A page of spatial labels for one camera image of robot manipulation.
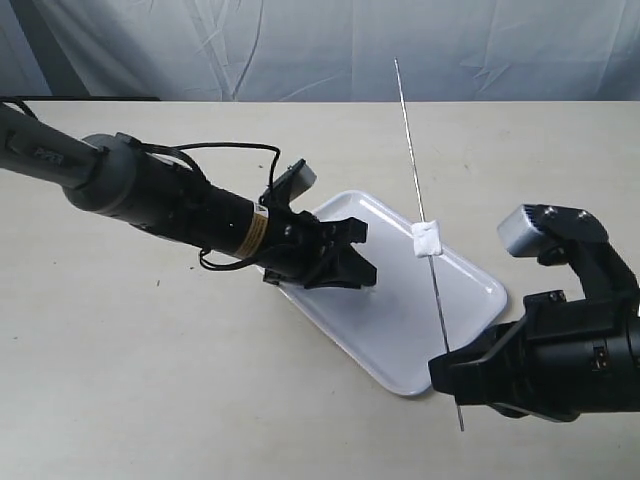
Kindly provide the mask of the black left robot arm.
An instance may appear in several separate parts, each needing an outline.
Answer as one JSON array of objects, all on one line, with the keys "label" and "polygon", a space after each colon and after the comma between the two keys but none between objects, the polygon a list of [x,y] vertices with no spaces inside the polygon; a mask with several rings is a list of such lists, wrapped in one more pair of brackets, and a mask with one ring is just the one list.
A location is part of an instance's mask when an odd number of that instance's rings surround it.
[{"label": "black left robot arm", "polygon": [[291,209],[316,180],[305,160],[269,173],[252,201],[208,180],[189,154],[206,146],[152,144],[123,133],[78,140],[40,121],[23,100],[1,100],[2,168],[59,185],[80,210],[196,247],[208,271],[258,266],[266,283],[305,289],[375,285],[376,267],[355,249],[367,240],[364,221],[322,221]]}]

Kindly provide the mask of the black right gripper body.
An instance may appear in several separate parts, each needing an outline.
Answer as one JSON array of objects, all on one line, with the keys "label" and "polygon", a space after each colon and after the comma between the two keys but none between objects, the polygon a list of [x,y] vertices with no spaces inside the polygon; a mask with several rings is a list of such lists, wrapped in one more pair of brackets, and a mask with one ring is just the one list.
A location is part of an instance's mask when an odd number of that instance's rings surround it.
[{"label": "black right gripper body", "polygon": [[639,410],[639,293],[562,301],[530,296],[490,328],[479,360],[483,402],[510,418],[575,420]]}]

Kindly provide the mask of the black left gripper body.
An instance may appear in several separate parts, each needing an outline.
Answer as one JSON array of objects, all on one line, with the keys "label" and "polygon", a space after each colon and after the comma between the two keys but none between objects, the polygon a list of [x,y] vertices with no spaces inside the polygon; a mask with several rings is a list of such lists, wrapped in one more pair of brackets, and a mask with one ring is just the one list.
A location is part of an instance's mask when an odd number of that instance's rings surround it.
[{"label": "black left gripper body", "polygon": [[354,217],[320,221],[308,211],[272,209],[262,242],[263,281],[271,285],[320,288],[324,257],[334,247],[365,243],[367,233],[367,223]]}]

